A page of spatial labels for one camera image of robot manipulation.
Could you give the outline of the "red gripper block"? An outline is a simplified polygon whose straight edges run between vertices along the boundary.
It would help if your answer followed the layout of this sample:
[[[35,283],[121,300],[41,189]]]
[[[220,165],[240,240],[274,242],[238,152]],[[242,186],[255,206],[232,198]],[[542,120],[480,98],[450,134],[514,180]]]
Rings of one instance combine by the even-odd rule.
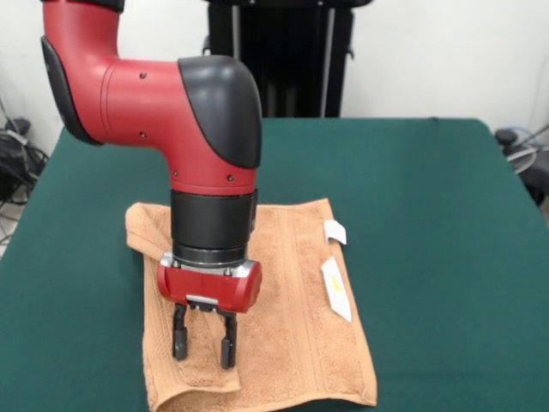
[[[262,265],[248,260],[237,267],[200,269],[169,266],[163,259],[158,265],[157,283],[164,298],[178,303],[172,316],[172,357],[184,360],[188,354],[185,304],[210,305],[223,312],[225,336],[221,340],[220,365],[223,369],[235,367],[238,336],[235,313],[246,313],[255,305],[262,283]]]

